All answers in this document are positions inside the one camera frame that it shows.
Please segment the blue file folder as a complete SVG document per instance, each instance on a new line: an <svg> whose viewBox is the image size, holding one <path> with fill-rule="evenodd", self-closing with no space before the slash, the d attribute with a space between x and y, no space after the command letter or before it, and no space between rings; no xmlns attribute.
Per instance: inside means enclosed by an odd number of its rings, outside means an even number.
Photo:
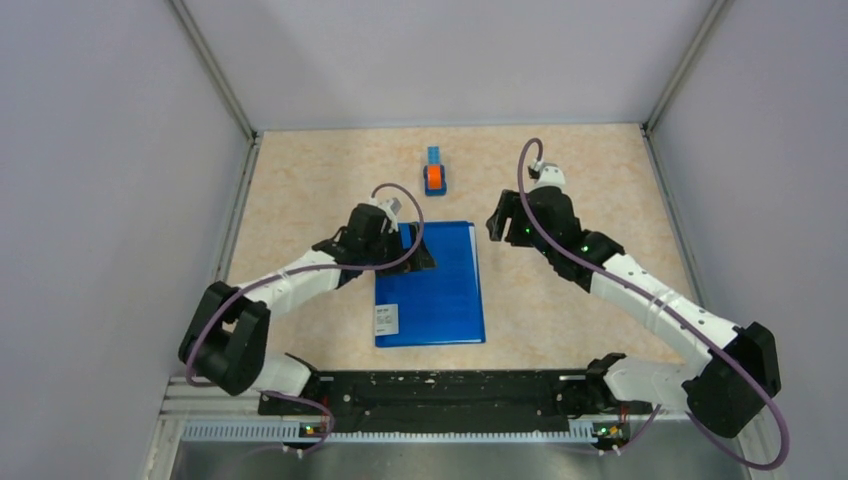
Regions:
<svg viewBox="0 0 848 480"><path fill-rule="evenodd" d="M375 281L374 342L378 348L481 344L486 341L480 292L474 285L468 221L428 222L423 239L432 270L386 274Z"/></svg>

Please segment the white printed paper stack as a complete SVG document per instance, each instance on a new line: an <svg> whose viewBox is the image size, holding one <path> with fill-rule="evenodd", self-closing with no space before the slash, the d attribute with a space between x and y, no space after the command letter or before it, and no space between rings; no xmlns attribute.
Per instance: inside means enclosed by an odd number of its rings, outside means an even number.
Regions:
<svg viewBox="0 0 848 480"><path fill-rule="evenodd" d="M468 226L468 234L469 234L469 247L471 251L471 260L473 264L473 273L474 273L474 285L476 291L480 292L480 278L479 278L479 260L477 253L477 242L476 242L476 227L474 223L469 223Z"/></svg>

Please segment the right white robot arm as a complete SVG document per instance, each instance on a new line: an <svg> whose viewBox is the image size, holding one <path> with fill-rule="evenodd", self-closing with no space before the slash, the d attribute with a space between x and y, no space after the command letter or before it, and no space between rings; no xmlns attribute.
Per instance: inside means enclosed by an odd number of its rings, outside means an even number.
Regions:
<svg viewBox="0 0 848 480"><path fill-rule="evenodd" d="M528 192L501 192L486 222L490 239L537 250L561 279L617 306L682 359L658 363L613 353L591 362L586 397L594 409L660 405L733 438L773 408L781 379L770 330L709 312L648 273L609 236L583 228L557 166L535 167L531 177Z"/></svg>

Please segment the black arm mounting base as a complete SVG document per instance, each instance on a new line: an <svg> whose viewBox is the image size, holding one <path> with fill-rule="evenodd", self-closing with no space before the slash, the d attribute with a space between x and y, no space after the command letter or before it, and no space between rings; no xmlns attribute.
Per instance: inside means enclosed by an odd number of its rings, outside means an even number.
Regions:
<svg viewBox="0 0 848 480"><path fill-rule="evenodd" d="M583 370L335 370L303 398L328 408L334 433L563 433L579 419L648 414Z"/></svg>

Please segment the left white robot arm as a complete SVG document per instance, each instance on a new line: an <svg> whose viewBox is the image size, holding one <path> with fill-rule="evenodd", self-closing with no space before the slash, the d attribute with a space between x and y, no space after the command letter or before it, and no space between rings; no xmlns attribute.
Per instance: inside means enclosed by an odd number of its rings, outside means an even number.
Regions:
<svg viewBox="0 0 848 480"><path fill-rule="evenodd" d="M297 413L314 410L321 388L311 380L313 367L290 354L269 353L270 325L366 271L386 276L433 267L422 221L410 223L412 242L403 244L399 209L396 199L360 203L346 225L291 264L252 282L208 286L178 349L187 382L231 396L277 392Z"/></svg>

